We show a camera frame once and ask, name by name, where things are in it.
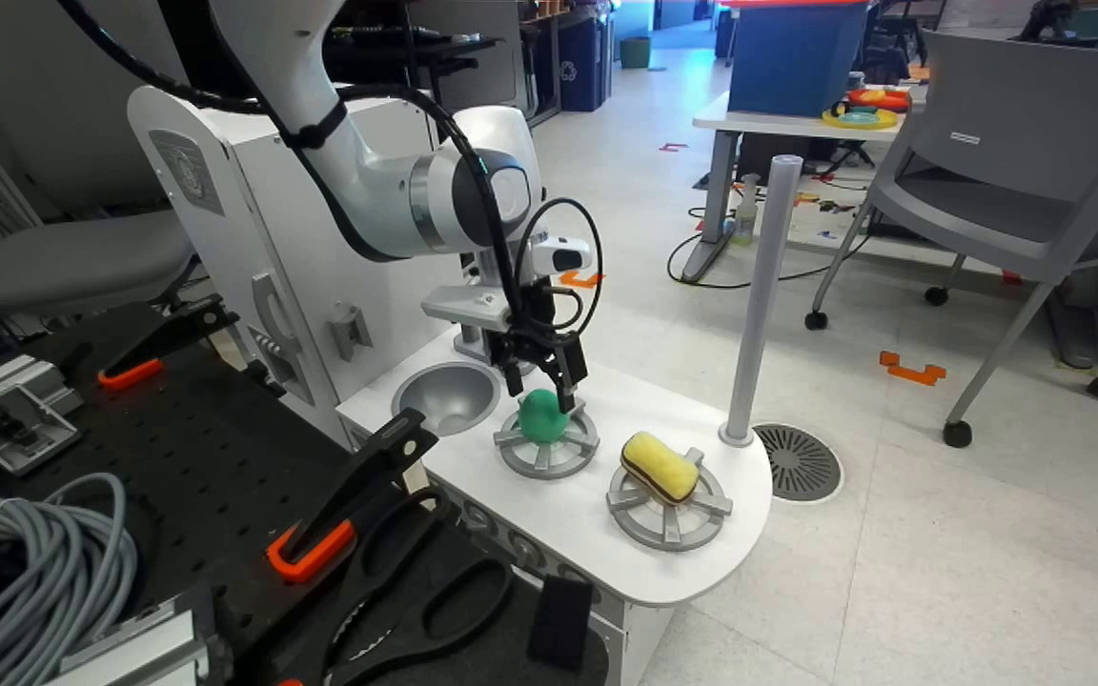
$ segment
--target plastic container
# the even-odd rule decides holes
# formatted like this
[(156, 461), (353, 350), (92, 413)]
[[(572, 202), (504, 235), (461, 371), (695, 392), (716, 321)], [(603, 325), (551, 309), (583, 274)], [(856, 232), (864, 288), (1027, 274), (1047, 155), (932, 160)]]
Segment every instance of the plastic container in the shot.
[(847, 93), (864, 35), (864, 2), (766, 2), (774, 0), (758, 0), (734, 18), (727, 109), (817, 118)]

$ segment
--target gray cable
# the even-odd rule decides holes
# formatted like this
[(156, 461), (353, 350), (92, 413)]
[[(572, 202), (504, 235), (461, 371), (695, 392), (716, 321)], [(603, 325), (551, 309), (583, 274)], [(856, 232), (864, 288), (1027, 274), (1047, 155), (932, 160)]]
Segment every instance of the gray cable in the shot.
[[(62, 502), (89, 483), (110, 491), (110, 514)], [(0, 683), (34, 686), (125, 608), (136, 574), (125, 486), (110, 471), (89, 471), (42, 502), (0, 499), (0, 542), (19, 542), (26, 558), (23, 574), (0, 592)]]

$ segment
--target yellow object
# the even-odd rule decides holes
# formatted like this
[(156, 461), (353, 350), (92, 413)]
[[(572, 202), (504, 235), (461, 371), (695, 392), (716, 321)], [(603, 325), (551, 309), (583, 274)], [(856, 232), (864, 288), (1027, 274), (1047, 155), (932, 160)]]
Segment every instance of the yellow object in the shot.
[(621, 447), (621, 464), (671, 502), (690, 499), (702, 481), (702, 469), (695, 461), (685, 461), (648, 432), (638, 432)]
[(856, 118), (847, 113), (847, 118), (841, 118), (841, 113), (823, 109), (821, 123), (837, 127), (837, 129), (893, 129), (893, 127), (899, 123), (899, 113), (893, 113), (893, 109), (874, 109), (874, 113), (856, 113)]

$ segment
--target office chair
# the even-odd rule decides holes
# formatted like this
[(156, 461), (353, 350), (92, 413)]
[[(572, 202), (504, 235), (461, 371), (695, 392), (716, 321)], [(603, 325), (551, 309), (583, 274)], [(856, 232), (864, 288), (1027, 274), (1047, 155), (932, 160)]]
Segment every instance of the office chair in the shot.
[(1044, 297), (1074, 270), (1098, 265), (1098, 49), (981, 42), (930, 35), (932, 84), (880, 165), (807, 328), (828, 328), (823, 297), (864, 232), (869, 208), (958, 251), (1032, 281), (1029, 302), (990, 345), (941, 437), (968, 447), (968, 404), (997, 371)]
[[(89, 13), (136, 56), (184, 76), (156, 2), (89, 0)], [(0, 239), (0, 312), (156, 302), (185, 274), (193, 251), (125, 127), (134, 89), (56, 0), (0, 0), (0, 132), (26, 179), (78, 218)]]

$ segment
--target green object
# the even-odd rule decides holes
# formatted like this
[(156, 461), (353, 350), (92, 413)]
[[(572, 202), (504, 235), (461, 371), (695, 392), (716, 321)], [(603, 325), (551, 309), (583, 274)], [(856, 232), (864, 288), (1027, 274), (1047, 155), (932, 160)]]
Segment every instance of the green object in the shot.
[(559, 415), (555, 397), (547, 389), (535, 389), (517, 404), (517, 436), (535, 447), (551, 447), (572, 428), (566, 415)]
[(621, 42), (621, 70), (652, 70), (652, 37), (626, 37)]

